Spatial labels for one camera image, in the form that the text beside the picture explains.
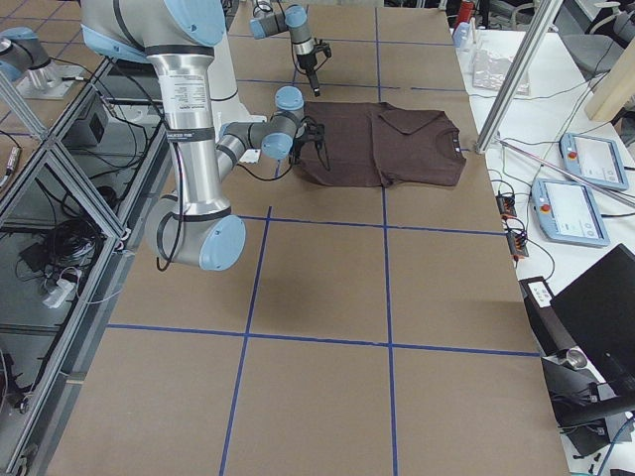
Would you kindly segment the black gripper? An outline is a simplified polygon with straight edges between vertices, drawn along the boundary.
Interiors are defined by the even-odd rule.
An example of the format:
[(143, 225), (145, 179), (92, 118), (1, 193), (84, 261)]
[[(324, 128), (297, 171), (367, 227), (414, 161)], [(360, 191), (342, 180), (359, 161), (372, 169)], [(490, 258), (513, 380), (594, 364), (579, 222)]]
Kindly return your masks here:
[(304, 131), (302, 135), (296, 137), (293, 142), (289, 163), (291, 166), (298, 166), (302, 162), (302, 149), (305, 144), (312, 141), (312, 134)]
[(309, 80), (314, 96), (320, 96), (320, 83), (316, 67), (318, 65), (317, 56), (314, 52), (305, 55), (296, 55), (299, 70)]

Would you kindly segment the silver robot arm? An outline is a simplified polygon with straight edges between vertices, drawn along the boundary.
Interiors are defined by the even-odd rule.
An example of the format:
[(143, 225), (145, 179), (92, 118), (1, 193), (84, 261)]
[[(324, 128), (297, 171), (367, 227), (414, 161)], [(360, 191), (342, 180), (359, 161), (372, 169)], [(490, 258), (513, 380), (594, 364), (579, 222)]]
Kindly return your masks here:
[(223, 8), (218, 1), (84, 1), (85, 44), (109, 59), (150, 64), (158, 77), (177, 188), (152, 207), (145, 237), (157, 268), (224, 271), (240, 257), (246, 227), (221, 184), (249, 150), (286, 159), (304, 132), (304, 98), (275, 95), (258, 121), (239, 103)]
[[(81, 32), (95, 53), (117, 60), (151, 63), (158, 76), (165, 112), (209, 111), (212, 102), (237, 93), (220, 1), (81, 1)], [(250, 30), (260, 40), (288, 32), (292, 51), (315, 95), (317, 50), (306, 10), (291, 5), (275, 12), (269, 1), (254, 1)], [(29, 28), (1, 32), (1, 71), (10, 80), (27, 70), (48, 67), (50, 56)], [(209, 68), (222, 71), (226, 93), (210, 95)]]

